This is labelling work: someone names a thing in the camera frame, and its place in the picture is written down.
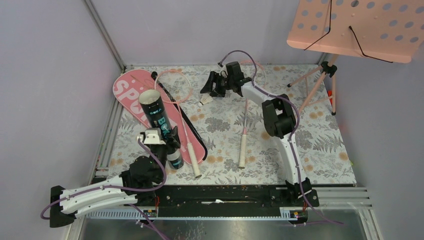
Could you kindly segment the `black shuttlecock tube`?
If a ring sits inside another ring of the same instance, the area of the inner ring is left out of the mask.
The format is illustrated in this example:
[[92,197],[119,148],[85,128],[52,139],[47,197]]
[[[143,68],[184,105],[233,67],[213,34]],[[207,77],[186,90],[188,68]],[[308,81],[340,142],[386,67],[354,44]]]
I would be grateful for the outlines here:
[[[147,120],[153,128],[160,128],[163,134],[165,134],[166,131],[171,132],[171,130],[174,130],[175,133],[178,134],[178,127],[172,127],[170,119],[166,113],[161,93],[158,90],[149,89],[142,92],[138,97],[138,101],[147,117]],[[173,170],[178,170],[184,165],[181,153],[178,159],[167,159],[167,161],[170,168]]]

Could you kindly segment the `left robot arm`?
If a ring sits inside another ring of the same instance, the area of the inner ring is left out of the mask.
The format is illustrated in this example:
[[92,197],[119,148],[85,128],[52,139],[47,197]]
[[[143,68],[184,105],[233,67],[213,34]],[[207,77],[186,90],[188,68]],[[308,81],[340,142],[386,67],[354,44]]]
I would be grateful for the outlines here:
[[50,228],[72,224],[76,219],[100,209],[140,202],[144,206],[155,200],[155,191],[167,180],[166,161],[170,150],[178,150],[181,142],[178,127],[166,133],[148,128],[136,137],[137,144],[147,152],[130,164],[129,169],[106,180],[74,189],[57,185],[50,189],[50,204],[40,217]]

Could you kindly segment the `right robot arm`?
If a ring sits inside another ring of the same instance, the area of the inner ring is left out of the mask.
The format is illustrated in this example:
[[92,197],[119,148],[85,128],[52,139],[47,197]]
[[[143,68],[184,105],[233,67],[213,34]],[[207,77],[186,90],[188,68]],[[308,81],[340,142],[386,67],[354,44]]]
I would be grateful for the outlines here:
[[312,192],[312,186],[298,160],[295,131],[299,126],[296,120],[299,113],[294,104],[287,95],[270,93],[257,84],[255,73],[251,77],[245,76],[239,62],[226,65],[220,62],[218,65],[220,72],[210,72],[200,93],[217,98],[224,97],[231,90],[261,107],[265,130],[273,138],[285,162],[287,201],[293,206],[301,205],[307,199],[307,194]]

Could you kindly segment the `white shuttlecock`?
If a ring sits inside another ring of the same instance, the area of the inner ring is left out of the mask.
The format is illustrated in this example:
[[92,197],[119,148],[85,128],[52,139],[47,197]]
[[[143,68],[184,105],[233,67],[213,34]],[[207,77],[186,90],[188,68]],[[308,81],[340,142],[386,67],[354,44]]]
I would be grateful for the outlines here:
[[203,94],[198,102],[198,106],[202,107],[205,104],[208,104],[213,101],[213,98],[209,94]]

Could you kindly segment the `pink sport racket bag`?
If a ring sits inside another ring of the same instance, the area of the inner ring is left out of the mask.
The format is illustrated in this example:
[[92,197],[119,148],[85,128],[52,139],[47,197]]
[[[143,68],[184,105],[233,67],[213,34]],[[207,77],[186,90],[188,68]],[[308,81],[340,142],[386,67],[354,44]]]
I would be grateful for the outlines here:
[[[147,128],[150,128],[151,124],[139,103],[139,95],[153,89],[154,86],[155,81],[151,72],[144,69],[133,69],[117,78],[112,88],[113,94],[122,106]],[[179,127],[181,124],[180,117],[184,119],[188,139],[192,143],[198,163],[201,164],[207,158],[207,147],[187,115],[184,112],[180,113],[178,106],[167,103],[167,100],[167,98],[162,97],[170,124],[173,127]]]

